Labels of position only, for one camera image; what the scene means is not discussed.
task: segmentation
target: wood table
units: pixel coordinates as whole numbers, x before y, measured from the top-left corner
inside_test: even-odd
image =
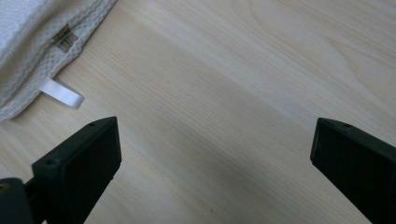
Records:
[[[309,160],[319,117],[396,146],[393,0],[120,0],[47,95],[0,124],[0,177],[117,116],[86,223],[369,223]]]

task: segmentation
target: white towel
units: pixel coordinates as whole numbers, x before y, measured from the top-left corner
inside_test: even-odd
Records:
[[[20,114],[81,53],[116,1],[0,0],[0,121]]]

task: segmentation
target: wooden surface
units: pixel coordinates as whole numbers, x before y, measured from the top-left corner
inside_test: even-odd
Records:
[[[318,117],[396,146],[392,0],[120,0],[0,124],[0,177],[117,116],[123,162],[86,223],[369,223],[309,160]]]

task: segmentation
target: white fabric tag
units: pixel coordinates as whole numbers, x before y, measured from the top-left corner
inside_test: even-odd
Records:
[[[84,96],[67,89],[65,86],[59,84],[49,77],[46,77],[39,89],[51,97],[75,109],[78,109],[85,99]]]

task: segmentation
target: screw hole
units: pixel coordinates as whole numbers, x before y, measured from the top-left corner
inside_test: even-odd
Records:
[[[0,184],[0,194],[4,193],[7,189],[9,189],[8,183]]]

